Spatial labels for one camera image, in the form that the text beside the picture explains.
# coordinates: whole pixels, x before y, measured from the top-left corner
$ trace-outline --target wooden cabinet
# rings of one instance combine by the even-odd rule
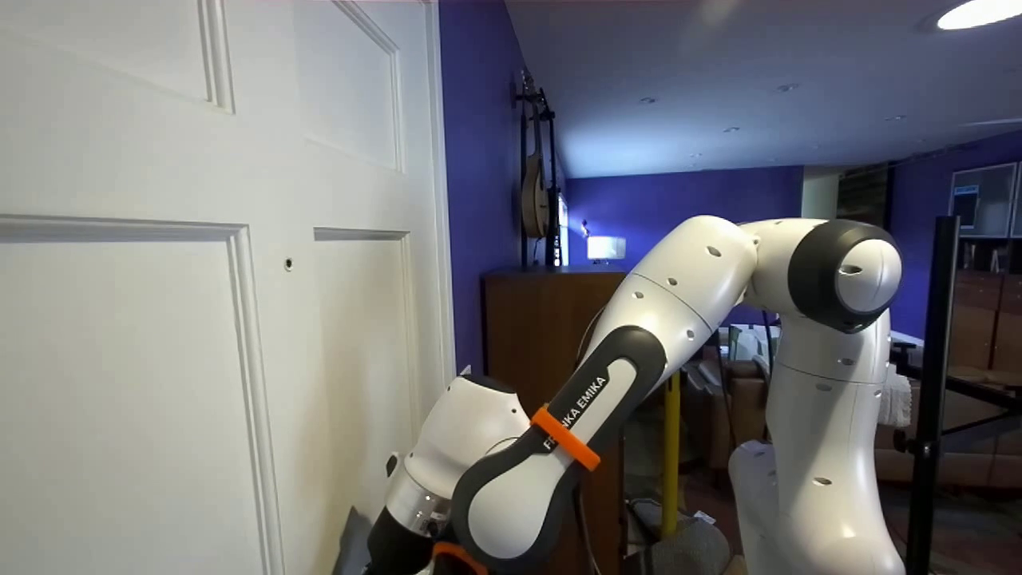
[[[597,271],[516,271],[488,274],[483,280],[485,307],[485,373],[516,389],[526,411],[556,396],[568,379],[585,336],[608,299],[621,274]],[[566,519],[556,552],[539,567],[548,575],[580,575],[588,552],[580,535],[603,575],[617,575],[627,552],[621,519],[621,454],[619,441],[603,454],[597,473],[580,483],[580,510]]]
[[[1000,284],[990,368],[1022,373],[1022,274],[1007,274]]]
[[[952,305],[952,339],[949,364],[987,372],[993,336],[996,336],[996,307],[1000,307],[1000,274],[958,271],[954,305]]]
[[[1022,372],[1022,164],[952,175],[958,279],[949,368]]]

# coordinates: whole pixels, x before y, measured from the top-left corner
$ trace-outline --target door panel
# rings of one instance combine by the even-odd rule
[[[341,532],[352,501],[361,519],[376,516],[387,458],[415,437],[407,280],[401,233],[316,231],[325,425],[334,452],[321,473],[334,483],[325,504],[333,532]]]
[[[295,5],[292,18],[295,38],[306,38],[295,50],[306,130],[333,146],[400,167],[394,41],[352,0]]]
[[[2,571],[269,571],[237,246],[0,220]]]
[[[2,29],[84,64],[210,100],[220,0],[0,0]]]

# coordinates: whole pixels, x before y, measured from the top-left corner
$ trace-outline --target brown wooden furniture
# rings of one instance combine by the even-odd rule
[[[512,271],[483,280],[485,373],[519,392],[526,411],[568,379],[585,336],[621,274],[614,271]],[[603,575],[617,575],[627,552],[619,441],[580,483],[585,527]],[[585,575],[588,552],[579,520],[568,519],[556,552],[537,568]]]

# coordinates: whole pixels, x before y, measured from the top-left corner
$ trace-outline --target ceiling light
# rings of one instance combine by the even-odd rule
[[[936,29],[981,29],[1002,18],[1014,18],[1022,12],[1022,0],[966,0],[952,7],[936,18]]]

